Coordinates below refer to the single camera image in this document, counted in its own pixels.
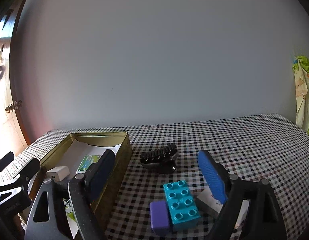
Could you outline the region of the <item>clear box green label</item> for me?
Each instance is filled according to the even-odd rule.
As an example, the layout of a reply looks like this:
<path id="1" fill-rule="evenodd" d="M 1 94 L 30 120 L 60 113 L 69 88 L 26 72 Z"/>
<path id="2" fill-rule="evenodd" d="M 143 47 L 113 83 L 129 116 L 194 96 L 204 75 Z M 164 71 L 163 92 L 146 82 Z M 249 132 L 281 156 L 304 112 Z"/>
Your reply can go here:
<path id="1" fill-rule="evenodd" d="M 101 158 L 101 155 L 85 155 L 76 170 L 76 174 L 85 173 L 88 170 L 88 168 L 92 164 L 97 163 L 100 158 Z"/>

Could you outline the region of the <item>white power adapter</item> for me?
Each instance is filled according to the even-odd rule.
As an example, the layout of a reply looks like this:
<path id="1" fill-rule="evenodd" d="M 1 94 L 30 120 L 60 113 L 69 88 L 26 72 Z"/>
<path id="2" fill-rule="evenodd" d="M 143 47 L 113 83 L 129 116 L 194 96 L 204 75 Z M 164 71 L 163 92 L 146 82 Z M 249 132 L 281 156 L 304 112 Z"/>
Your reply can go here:
<path id="1" fill-rule="evenodd" d="M 54 181 L 62 181 L 69 176 L 70 171 L 67 166 L 57 166 L 46 172 L 48 178 Z"/>

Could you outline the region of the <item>lime green toy brick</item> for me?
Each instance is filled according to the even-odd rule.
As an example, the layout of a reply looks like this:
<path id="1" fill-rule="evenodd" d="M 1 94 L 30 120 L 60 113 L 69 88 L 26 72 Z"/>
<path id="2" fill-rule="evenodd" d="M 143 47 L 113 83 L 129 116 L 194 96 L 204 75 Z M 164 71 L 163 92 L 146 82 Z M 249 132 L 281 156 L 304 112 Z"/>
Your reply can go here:
<path id="1" fill-rule="evenodd" d="M 63 198 L 63 204 L 64 204 L 64 207 L 65 207 L 66 215 L 70 219 L 72 219 L 73 221 L 76 222 L 75 215 L 74 215 L 74 212 L 73 212 L 73 207 L 72 207 L 70 199 Z"/>

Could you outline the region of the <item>white small carton box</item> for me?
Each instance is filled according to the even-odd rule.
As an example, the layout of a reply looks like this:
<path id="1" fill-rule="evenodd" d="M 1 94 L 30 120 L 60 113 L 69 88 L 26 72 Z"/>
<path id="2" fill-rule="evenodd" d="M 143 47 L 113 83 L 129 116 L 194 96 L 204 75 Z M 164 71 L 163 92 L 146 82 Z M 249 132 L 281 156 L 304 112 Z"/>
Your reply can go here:
<path id="1" fill-rule="evenodd" d="M 223 207 L 220 201 L 213 197 L 208 186 L 206 186 L 205 189 L 196 197 L 195 203 L 201 211 L 207 213 L 213 218 L 218 217 Z M 234 229 L 238 229 L 244 223 L 248 207 L 249 200 L 243 200 Z"/>

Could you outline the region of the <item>gold metal tin box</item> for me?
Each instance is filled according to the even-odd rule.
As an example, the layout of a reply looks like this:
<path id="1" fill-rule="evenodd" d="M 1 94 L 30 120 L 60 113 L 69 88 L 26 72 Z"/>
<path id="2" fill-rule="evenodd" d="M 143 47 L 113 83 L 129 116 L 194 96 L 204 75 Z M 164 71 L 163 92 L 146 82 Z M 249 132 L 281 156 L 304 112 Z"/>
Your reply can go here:
<path id="1" fill-rule="evenodd" d="M 52 130 L 41 136 L 20 153 L 14 165 L 20 170 L 32 157 L 39 159 L 41 166 L 50 170 L 54 166 L 66 165 L 75 172 L 84 153 L 70 155 L 68 149 L 82 142 L 98 148 L 113 148 L 120 145 L 115 153 L 114 167 L 98 198 L 92 203 L 102 231 L 106 231 L 112 207 L 122 184 L 126 169 L 132 156 L 132 148 L 127 132 L 101 132 L 95 129 Z"/>

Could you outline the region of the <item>wooden door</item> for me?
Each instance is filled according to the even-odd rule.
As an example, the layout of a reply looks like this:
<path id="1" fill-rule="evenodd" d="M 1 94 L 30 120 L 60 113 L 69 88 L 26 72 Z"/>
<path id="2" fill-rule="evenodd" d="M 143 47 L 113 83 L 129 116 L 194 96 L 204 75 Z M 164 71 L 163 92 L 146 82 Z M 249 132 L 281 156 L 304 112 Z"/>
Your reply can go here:
<path id="1" fill-rule="evenodd" d="M 17 31 L 26 0 L 15 0 L 0 21 L 0 46 L 4 44 L 3 57 L 5 72 L 0 81 L 0 159 L 8 152 L 20 154 L 27 146 L 18 115 L 19 109 L 6 113 L 5 108 L 14 101 L 13 75 L 11 73 L 11 45 Z"/>

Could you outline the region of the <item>teal toy brick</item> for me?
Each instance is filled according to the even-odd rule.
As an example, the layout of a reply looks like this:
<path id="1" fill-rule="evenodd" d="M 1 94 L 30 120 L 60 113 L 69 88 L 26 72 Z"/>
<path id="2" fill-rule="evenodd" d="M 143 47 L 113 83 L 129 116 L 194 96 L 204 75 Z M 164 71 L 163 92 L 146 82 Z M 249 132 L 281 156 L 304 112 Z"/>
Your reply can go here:
<path id="1" fill-rule="evenodd" d="M 201 215 L 185 180 L 163 185 L 167 207 L 174 231 L 187 230 L 197 225 Z"/>

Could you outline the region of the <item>black hair claw clip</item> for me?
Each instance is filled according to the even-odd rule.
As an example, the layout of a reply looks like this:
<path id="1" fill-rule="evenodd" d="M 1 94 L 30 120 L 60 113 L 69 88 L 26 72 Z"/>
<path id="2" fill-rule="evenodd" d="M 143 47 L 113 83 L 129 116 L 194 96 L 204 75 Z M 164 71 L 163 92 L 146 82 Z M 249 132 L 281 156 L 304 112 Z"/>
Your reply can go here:
<path id="1" fill-rule="evenodd" d="M 141 153 L 140 162 L 142 167 L 160 173 L 173 174 L 176 169 L 176 159 L 179 151 L 176 144 L 168 144 L 157 150 Z"/>

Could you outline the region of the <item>brass door knob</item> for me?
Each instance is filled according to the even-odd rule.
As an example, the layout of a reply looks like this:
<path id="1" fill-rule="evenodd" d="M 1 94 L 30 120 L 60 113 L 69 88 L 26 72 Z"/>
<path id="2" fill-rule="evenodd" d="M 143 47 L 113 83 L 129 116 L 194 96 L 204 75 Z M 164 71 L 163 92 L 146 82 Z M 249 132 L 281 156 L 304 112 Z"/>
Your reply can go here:
<path id="1" fill-rule="evenodd" d="M 14 101 L 13 103 L 11 103 L 9 106 L 5 108 L 5 112 L 6 113 L 13 112 L 22 106 L 23 106 L 23 102 L 21 100 Z"/>

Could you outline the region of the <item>checkered tablecloth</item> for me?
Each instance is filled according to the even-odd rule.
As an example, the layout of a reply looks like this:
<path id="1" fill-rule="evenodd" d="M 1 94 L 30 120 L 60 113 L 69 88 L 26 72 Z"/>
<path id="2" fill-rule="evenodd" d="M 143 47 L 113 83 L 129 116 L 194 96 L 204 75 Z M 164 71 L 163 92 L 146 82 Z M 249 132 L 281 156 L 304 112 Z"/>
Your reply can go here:
<path id="1" fill-rule="evenodd" d="M 132 157 L 105 232 L 108 239 L 155 239 L 150 202 L 164 198 L 163 184 L 185 180 L 193 194 L 206 186 L 197 154 L 208 150 L 241 179 L 269 180 L 276 194 L 288 239 L 309 226 L 309 135 L 279 114 L 175 124 L 103 127 L 126 132 Z M 169 143 L 177 145 L 177 170 L 160 175 L 142 168 L 139 156 Z"/>

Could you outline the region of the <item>purple toy block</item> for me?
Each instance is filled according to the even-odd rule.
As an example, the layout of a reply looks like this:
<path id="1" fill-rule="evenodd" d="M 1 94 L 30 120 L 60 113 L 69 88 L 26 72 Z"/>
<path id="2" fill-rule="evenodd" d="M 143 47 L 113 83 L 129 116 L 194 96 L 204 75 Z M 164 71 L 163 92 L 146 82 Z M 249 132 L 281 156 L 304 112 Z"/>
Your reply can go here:
<path id="1" fill-rule="evenodd" d="M 170 214 L 165 200 L 150 203 L 150 221 L 152 231 L 160 237 L 171 231 Z"/>

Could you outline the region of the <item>black dark door ornament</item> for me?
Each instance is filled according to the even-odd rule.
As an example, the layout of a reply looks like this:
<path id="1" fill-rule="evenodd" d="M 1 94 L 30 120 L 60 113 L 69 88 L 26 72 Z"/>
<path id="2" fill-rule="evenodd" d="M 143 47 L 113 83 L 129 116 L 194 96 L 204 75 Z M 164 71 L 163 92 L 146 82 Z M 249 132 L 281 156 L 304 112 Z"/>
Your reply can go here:
<path id="1" fill-rule="evenodd" d="M 2 44 L 0 46 L 0 81 L 3 77 L 3 75 L 4 75 L 4 72 L 5 72 L 3 50 L 4 50 L 4 44 Z"/>

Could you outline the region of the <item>green patterned hanging cloth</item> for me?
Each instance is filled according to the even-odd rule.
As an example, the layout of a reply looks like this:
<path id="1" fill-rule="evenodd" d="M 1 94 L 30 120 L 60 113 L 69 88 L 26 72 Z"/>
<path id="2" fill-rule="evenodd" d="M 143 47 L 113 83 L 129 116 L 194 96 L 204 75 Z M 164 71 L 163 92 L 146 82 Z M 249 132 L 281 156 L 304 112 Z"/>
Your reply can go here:
<path id="1" fill-rule="evenodd" d="M 296 56 L 293 62 L 296 98 L 296 125 L 309 135 L 309 59 Z"/>

